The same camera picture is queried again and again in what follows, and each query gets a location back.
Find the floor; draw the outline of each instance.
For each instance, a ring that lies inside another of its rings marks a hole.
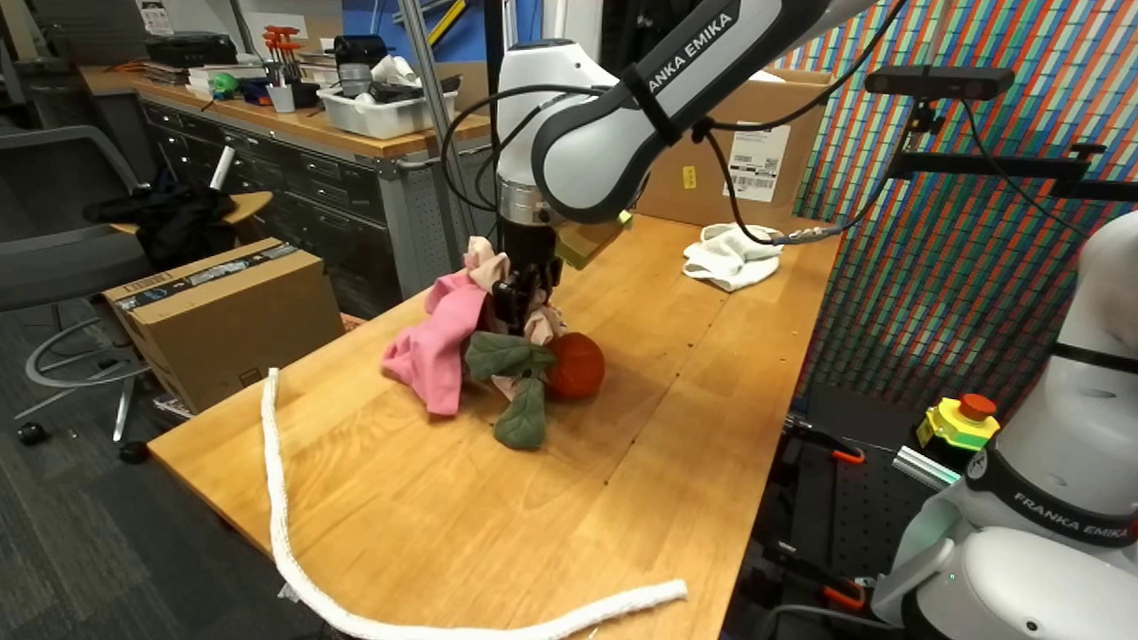
[[[0,414],[47,398],[22,358],[52,335],[50,310],[0,312]],[[37,416],[52,434],[24,449],[0,434],[0,638],[228,640],[330,638],[276,602],[276,574],[234,540],[152,463],[108,444],[113,392],[73,393]],[[135,437],[170,421],[139,403]]]

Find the white cloth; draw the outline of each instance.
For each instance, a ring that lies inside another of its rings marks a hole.
[[[771,229],[747,224],[751,236],[766,239]],[[701,243],[681,248],[681,274],[720,293],[751,287],[777,269],[783,244],[758,244],[734,224],[707,224]]]

